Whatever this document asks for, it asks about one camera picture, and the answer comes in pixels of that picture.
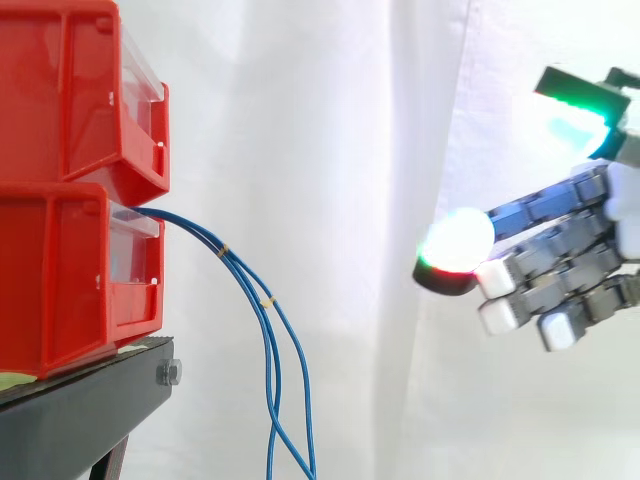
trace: red plastic drawer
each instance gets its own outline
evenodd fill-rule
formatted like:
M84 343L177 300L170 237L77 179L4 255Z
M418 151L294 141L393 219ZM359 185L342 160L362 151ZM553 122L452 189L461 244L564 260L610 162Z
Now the red plastic drawer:
M98 185L0 183L0 224L0 372L45 378L162 326L162 223Z
M109 0L0 0L1 181L169 190L169 92Z

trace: blue wire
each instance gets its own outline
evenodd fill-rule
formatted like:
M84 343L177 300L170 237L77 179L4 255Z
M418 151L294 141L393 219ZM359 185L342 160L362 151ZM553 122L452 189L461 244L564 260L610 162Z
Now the blue wire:
M265 283L256 275L256 273L251 270L233 251L229 252L231 258L233 258L238 264L253 278L260 288L264 290L269 298L273 298L273 294L269 290L269 288L265 285ZM305 404L305 415L306 415L306 424L307 424L307 449L309 451L309 466L311 472L315 475L316 473L316 457L315 457L315 448L313 445L313 426L312 426L312 415L311 415L311 382L309 380L309 368L307 366L307 360L304 355L304 351L302 350L302 345L300 344L300 340L298 340L293 327L287 320L286 315L280 308L278 301L273 302L273 306L275 307L280 319L284 327L291 337L291 341L293 342L296 352L298 353L298 359L300 360L300 367L302 368L302 378L304 382L304 404Z
M191 233L194 237L196 237L198 240L200 240L202 243L204 243L205 246L207 248L209 248L209 250L211 250L216 255L218 254L220 249L218 247L216 247L211 242L211 240L209 240L207 237L202 235L199 231L191 229L191 227L189 227L188 225L184 225L182 227L184 228L184 230L186 230L187 232ZM227 268L229 268L231 273L234 275L234 277L236 278L236 280L238 281L238 283L240 284L240 286L244 290L245 294L249 298L249 301L250 302L251 301L254 302L254 303L252 303L252 306L254 307L254 311L255 311L256 315L258 315L258 311L256 310L256 306L260 303L260 299L257 296L257 293L255 292L255 290L253 290L253 286L251 285L250 282L248 284L245 284L245 283L248 282L246 277L244 279L241 278L241 276L237 272L237 269L236 269L235 265L233 265L232 262L229 262L228 259L225 259L225 260L226 261L223 260L223 263L227 266ZM278 352L278 344L276 342L275 334L273 332L273 328L271 327L271 322L269 321L269 317L266 314L266 312L264 311L264 308L262 308L261 313L262 313L262 316L263 316L263 319L264 319L263 321L264 321L265 326L267 328L267 333L269 335L269 343L271 344L271 349L273 351L273 360L274 360L274 366L275 366L275 371L276 371L276 396L275 396L274 410L276 412L276 416L279 416L279 414L280 414L280 401L281 401L281 398L282 398L282 373L281 373L281 368L280 368L280 355L279 355L279 352ZM272 477L273 477L273 457L274 457L274 453L275 453L275 439L276 439L276 429L275 429L275 427L273 426L273 423L272 423L271 424L271 432L269 434L269 445L267 447L267 475L266 475L266 480L271 480Z
M173 213L166 212L163 210L150 209L150 208L136 208L135 210L142 215L156 217L156 218L160 218L168 222L174 223L175 225L183 228L184 230L194 235L199 240L203 241L203 243L205 243L215 253L218 253L222 248L224 248L223 242L218 237L216 237L213 233L201 227L200 225L187 220L186 218L180 217L179 215L175 215ZM278 303L274 302L276 311L280 316L280 318L282 319L282 322L296 347L296 351L298 352L298 357L300 359L300 365L302 368L304 387L305 387L304 389L305 389L305 411L306 411L306 422L307 422L307 446L309 449L310 467L306 465L306 463L302 459L298 450L291 443L291 440L289 439L287 434L284 432L284 429L282 428L282 425L278 420L279 411L276 410L276 405L279 408L278 393L281 393L281 391L279 392L278 390L278 376L279 376L278 365L276 365L276 405L274 405L273 403L273 399L272 399L273 395L271 390L271 343L275 344L275 337L272 336L273 331L270 327L269 319L266 315L266 312L264 311L264 307L262 307L262 305L260 305L259 303L259 297L257 295L257 292L253 288L253 285L251 285L251 282L246 277L244 272L240 268L237 268L235 263L237 263L243 270L245 270L260 285L260 287L265 291L265 293L269 295L270 298L272 297L272 295L269 289L264 284L264 282L262 282L262 280L235 253L228 252L227 254L222 256L221 260L227 266L227 268L231 271L231 273L234 275L234 277L236 278L240 286L243 288L245 294L247 295L247 298L249 298L249 301L254 309L254 312L256 313L260 321L260 328L263 334L263 340L265 344L265 357L266 357L265 361L267 366L267 369L266 369L267 407L268 407L269 415L271 416L271 421L272 421L272 431L269 437L269 449L268 449L268 455L267 455L267 479L271 478L273 445L274 445L273 440L275 440L275 434L273 433L273 431L275 430L280 436L280 438L282 439L283 443L287 446L287 448L295 458L300 468L304 471L307 478L309 478L310 480L315 480L316 461L315 461L315 451L314 451L314 445L313 445L313 429L312 429L312 421L311 421L312 415L311 415L310 381L309 381L308 367L307 367L306 359L304 357L304 352L302 351L302 346L300 345L300 342L297 336L295 335L295 332L293 331L291 324L286 319L284 312L282 311Z

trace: white fabric backdrop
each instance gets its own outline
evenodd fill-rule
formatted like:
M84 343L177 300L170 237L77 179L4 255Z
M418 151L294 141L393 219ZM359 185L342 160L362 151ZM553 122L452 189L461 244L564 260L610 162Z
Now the white fabric backdrop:
M171 87L172 190L156 205L222 236L284 305L311 368L320 478L637 478L632 316L545 355L532 328L487 339L477 296L410 279L436 205L488 208L567 173L575 159L531 134L525 93L548 63L640 70L634 2L119 3ZM184 378L132 435L123 479L262 478L251 309L176 229L166 276ZM282 417L302 448L299 368L278 332ZM282 446L275 478L303 478Z

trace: led light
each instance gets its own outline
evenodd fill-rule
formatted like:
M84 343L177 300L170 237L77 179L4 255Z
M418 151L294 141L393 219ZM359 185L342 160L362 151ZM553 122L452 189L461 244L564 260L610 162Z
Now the led light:
M549 130L573 152L588 157L602 146L611 131L605 122L602 115L554 100Z
M484 212L459 208L429 228L418 257L438 270L470 273L489 257L494 241L493 223Z

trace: yellow surface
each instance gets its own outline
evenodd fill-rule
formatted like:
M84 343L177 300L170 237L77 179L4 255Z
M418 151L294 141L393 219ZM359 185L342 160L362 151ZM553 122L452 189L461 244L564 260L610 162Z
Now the yellow surface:
M0 392L8 390L11 387L17 385L25 385L37 380L37 377L32 375L24 375L22 373L0 373Z

